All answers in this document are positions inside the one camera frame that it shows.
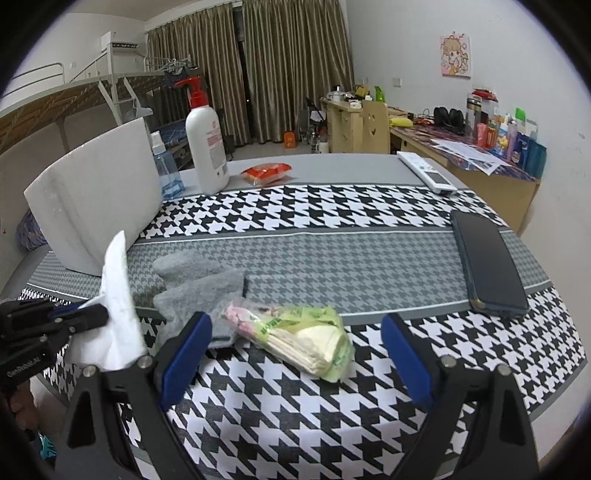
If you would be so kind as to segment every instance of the gray sock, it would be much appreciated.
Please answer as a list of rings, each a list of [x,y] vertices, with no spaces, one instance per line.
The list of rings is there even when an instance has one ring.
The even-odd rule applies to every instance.
[[[154,270],[168,288],[154,297],[154,306],[167,319],[158,329],[157,348],[178,335],[195,312],[213,314],[213,335],[209,348],[233,345],[236,332],[225,322],[216,321],[216,318],[230,301],[242,297],[242,271],[225,268],[191,250],[157,259]]]
[[[181,250],[157,258],[154,271],[162,277],[166,288],[174,288],[186,281],[199,280],[227,270],[220,262],[203,257],[195,250]]]

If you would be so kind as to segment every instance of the water bottle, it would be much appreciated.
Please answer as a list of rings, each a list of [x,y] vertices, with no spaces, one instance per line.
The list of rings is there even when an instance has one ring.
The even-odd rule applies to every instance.
[[[160,132],[154,132],[151,137],[152,153],[154,154],[154,162],[156,163],[160,186],[162,187],[162,199],[171,200],[185,190],[181,174],[178,172],[172,154],[166,150]]]

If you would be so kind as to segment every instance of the anime poster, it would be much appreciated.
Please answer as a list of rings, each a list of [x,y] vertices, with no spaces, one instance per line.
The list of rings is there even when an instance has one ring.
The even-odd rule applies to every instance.
[[[441,73],[454,77],[472,76],[472,54],[470,53],[470,37],[453,32],[447,37],[439,37],[441,41]]]

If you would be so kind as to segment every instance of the tissue pack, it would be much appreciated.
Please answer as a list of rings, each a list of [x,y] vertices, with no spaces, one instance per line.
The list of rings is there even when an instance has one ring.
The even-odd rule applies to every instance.
[[[231,302],[221,319],[299,370],[332,383],[353,359],[343,322],[330,307],[266,306],[242,299]]]

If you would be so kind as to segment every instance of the white pump bottle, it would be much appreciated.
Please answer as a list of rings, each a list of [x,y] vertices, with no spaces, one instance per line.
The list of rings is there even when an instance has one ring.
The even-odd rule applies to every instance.
[[[201,90],[201,78],[191,77],[176,83],[189,85],[191,112],[187,117],[187,139],[197,172],[197,183],[206,195],[220,192],[230,179],[223,146],[220,120],[208,105],[207,94]]]

